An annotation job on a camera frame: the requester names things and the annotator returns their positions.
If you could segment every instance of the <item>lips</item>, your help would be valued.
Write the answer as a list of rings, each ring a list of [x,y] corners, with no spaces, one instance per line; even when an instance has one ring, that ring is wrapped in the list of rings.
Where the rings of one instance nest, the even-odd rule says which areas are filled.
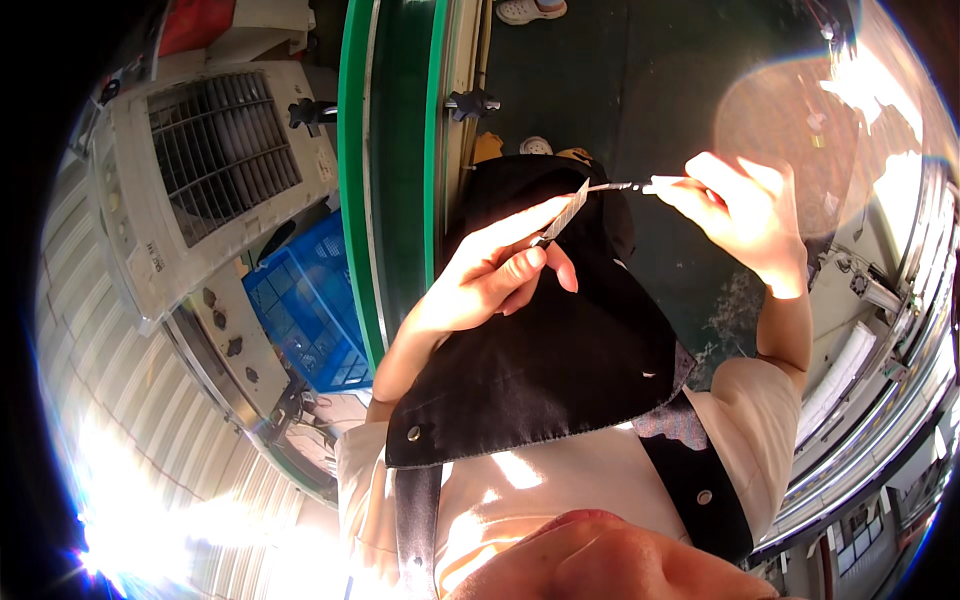
[[[560,515],[560,516],[558,516],[557,518],[553,519],[553,520],[550,521],[549,523],[546,523],[545,525],[543,525],[541,528],[539,528],[537,531],[535,531],[534,533],[530,534],[529,536],[527,536],[527,537],[524,538],[523,540],[518,541],[518,542],[516,543],[516,545],[521,545],[522,543],[526,543],[526,542],[528,542],[528,541],[530,541],[530,540],[533,540],[533,539],[535,539],[535,538],[538,538],[538,537],[542,536],[542,535],[545,534],[545,533],[551,532],[551,531],[553,531],[554,529],[558,529],[558,528],[563,527],[564,525],[567,525],[567,524],[569,524],[569,523],[573,523],[573,522],[579,521],[579,520],[584,520],[584,519],[587,519],[587,518],[605,518],[605,519],[611,519],[611,520],[617,520],[617,521],[622,521],[622,520],[624,520],[623,518],[621,518],[621,517],[619,517],[619,516],[617,516],[617,515],[614,515],[613,513],[609,512],[609,511],[602,511],[602,510],[600,510],[600,509],[578,509],[578,510],[576,510],[576,511],[570,511],[570,512],[568,512],[568,513],[563,513],[562,515]]]

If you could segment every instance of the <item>hand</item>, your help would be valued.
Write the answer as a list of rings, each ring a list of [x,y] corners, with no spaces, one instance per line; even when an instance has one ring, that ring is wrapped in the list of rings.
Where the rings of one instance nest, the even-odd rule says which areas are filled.
[[[544,266],[557,272],[565,290],[576,292],[573,263],[556,242],[546,250],[530,248],[570,199],[552,198],[464,238],[414,309],[418,329],[448,333],[472,329],[495,313],[512,315],[533,297]]]
[[[806,290],[806,248],[797,227],[793,171],[785,164],[778,170],[743,157],[737,162],[746,175],[709,152],[700,153],[686,164],[696,181],[663,187],[654,182],[657,195],[754,271],[774,298],[797,298]]]

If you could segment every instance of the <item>sleeve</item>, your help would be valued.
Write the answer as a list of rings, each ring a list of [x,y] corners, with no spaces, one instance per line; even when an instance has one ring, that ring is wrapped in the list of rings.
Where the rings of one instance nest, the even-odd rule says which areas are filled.
[[[773,524],[790,480],[800,394],[774,365],[738,357],[720,365],[709,393],[688,395],[757,541]]]
[[[399,578],[393,469],[384,449],[387,423],[367,423],[345,433],[336,445],[340,542],[350,569],[392,587]]]

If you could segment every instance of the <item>white cloth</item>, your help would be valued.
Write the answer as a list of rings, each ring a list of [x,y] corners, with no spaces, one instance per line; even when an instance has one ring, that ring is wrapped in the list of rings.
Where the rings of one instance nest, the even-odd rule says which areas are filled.
[[[783,371],[753,358],[723,363],[710,392],[684,391],[727,469],[756,542],[786,492],[800,395]],[[387,423],[370,423],[349,430],[335,446],[341,542],[354,579],[381,594],[399,577],[396,470],[384,464],[386,436]],[[435,571],[441,596],[553,517],[584,508],[604,509],[690,543],[633,429],[611,427],[444,465]]]

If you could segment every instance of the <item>white shirt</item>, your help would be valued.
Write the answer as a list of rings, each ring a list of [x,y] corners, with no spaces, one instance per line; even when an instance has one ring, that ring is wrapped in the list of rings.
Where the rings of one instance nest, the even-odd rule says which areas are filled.
[[[753,358],[723,363],[710,392],[684,391],[730,476],[756,543],[786,492],[800,395],[783,371]],[[396,470],[384,463],[386,438],[386,422],[370,423],[350,429],[335,446],[341,542],[354,579],[379,593],[399,578]],[[690,543],[629,423],[445,464],[435,562],[441,597],[555,516],[585,508]]]

